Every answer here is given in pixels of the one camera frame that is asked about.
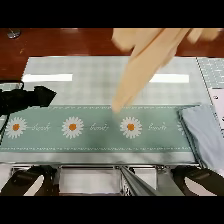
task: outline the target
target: folded towel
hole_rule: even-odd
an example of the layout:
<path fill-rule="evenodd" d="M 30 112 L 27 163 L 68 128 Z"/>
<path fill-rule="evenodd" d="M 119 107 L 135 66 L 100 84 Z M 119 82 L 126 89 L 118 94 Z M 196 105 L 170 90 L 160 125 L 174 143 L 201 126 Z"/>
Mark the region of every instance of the folded towel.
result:
<path fill-rule="evenodd" d="M 179 111 L 179 116 L 199 164 L 221 174 L 224 170 L 224 138 L 213 107 L 186 108 Z"/>

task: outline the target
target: green table mat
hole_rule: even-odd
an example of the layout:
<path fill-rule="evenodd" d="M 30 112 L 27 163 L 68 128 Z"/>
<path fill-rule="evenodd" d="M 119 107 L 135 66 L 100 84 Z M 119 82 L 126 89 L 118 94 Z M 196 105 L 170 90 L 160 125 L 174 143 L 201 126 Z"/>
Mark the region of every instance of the green table mat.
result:
<path fill-rule="evenodd" d="M 10 116 L 1 152 L 190 152 L 177 110 L 186 106 L 33 107 Z"/>

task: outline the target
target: red wooden surface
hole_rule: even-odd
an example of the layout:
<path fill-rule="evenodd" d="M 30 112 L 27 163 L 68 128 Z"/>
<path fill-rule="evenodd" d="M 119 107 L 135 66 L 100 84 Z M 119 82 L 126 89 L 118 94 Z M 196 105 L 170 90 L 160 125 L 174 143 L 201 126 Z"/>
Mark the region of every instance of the red wooden surface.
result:
<path fill-rule="evenodd" d="M 0 79 L 20 79 L 31 56 L 129 55 L 111 42 L 112 28 L 21 28 L 17 39 L 0 29 Z M 224 32 L 213 42 L 190 44 L 186 39 L 177 56 L 224 58 Z"/>

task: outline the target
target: yellow flower center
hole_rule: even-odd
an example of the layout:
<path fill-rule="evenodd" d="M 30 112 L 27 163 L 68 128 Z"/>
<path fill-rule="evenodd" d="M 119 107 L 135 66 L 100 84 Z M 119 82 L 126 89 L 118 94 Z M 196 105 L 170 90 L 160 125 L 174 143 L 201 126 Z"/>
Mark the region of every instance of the yellow flower center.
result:
<path fill-rule="evenodd" d="M 129 131 L 134 131 L 135 126 L 133 124 L 128 124 L 128 130 Z"/>
<path fill-rule="evenodd" d="M 70 124 L 70 125 L 69 125 L 69 129 L 70 129 L 71 131 L 74 131 L 74 130 L 76 129 L 76 124 Z"/>
<path fill-rule="evenodd" d="M 13 131 L 18 131 L 19 128 L 20 128 L 19 124 L 14 124 L 14 125 L 12 126 Z"/>

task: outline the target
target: wooden floor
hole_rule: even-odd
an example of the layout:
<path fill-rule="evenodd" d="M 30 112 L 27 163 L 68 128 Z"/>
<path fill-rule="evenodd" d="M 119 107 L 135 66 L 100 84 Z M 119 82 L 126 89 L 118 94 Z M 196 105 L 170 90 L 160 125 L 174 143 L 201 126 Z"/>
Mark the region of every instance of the wooden floor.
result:
<path fill-rule="evenodd" d="M 0 79 L 20 79 L 28 57 L 101 55 L 121 56 L 111 42 L 112 28 L 21 28 L 17 39 L 9 39 L 9 29 L 0 28 Z M 224 32 L 210 42 L 180 44 L 177 56 L 224 58 Z"/>

